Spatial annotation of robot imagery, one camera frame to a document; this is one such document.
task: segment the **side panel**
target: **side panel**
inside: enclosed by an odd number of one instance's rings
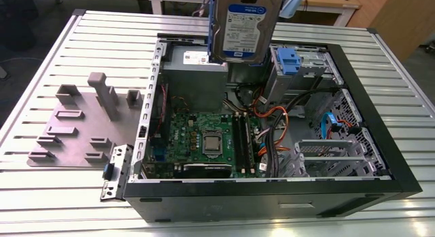
[[[379,203],[383,194],[127,198],[147,222],[340,217]]]
[[[342,47],[339,45],[328,44],[328,50],[331,51],[332,59],[339,72],[342,73],[342,77],[354,98],[356,108],[362,114],[366,124],[364,126],[368,128],[384,162],[388,165],[390,174],[399,182],[403,192],[407,192],[404,195],[404,197],[407,197],[410,196],[410,192],[422,192],[422,187],[415,179],[396,143],[394,142],[388,129],[382,121],[380,115],[355,74],[355,70],[348,62]]]

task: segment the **blue drive bracket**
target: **blue drive bracket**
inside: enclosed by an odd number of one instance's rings
[[[278,48],[278,60],[284,75],[296,75],[300,69],[300,58],[292,48]]]
[[[212,35],[212,26],[214,26],[214,16],[212,11],[215,8],[215,0],[208,1],[208,38],[207,38],[207,54],[208,54],[208,62],[212,63],[211,55],[212,55],[212,42],[214,42],[214,35]]]

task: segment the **white sticker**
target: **white sticker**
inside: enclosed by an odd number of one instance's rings
[[[208,54],[203,51],[186,51],[183,57],[186,65],[219,65],[208,62]]]
[[[266,171],[266,169],[267,169],[267,164],[260,163],[260,164],[259,164],[259,170],[260,170],[260,171]]]
[[[259,96],[259,101],[262,102],[262,103],[264,103],[266,104],[266,102],[267,102],[267,99],[266,99],[266,97],[263,97],[262,95]]]
[[[231,5],[227,13],[223,51],[232,57],[248,57],[256,52],[260,37],[259,23],[266,18],[266,8]]]

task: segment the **blue plastic clip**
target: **blue plastic clip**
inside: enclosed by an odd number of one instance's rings
[[[300,58],[292,48],[278,48],[278,60],[283,66],[284,75],[296,75],[300,68]]]
[[[338,127],[338,129],[340,129],[343,127],[343,124],[340,122],[338,122],[338,120],[335,119],[335,116],[331,112],[326,112],[323,117],[322,117],[322,122],[320,122],[320,132],[322,132],[322,138],[326,139],[327,138],[327,120],[331,120],[331,127]]]

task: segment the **motherboard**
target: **motherboard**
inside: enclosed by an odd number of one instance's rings
[[[153,148],[153,162],[144,164],[147,178],[258,177],[255,131],[259,120],[247,114],[173,113],[168,146]]]

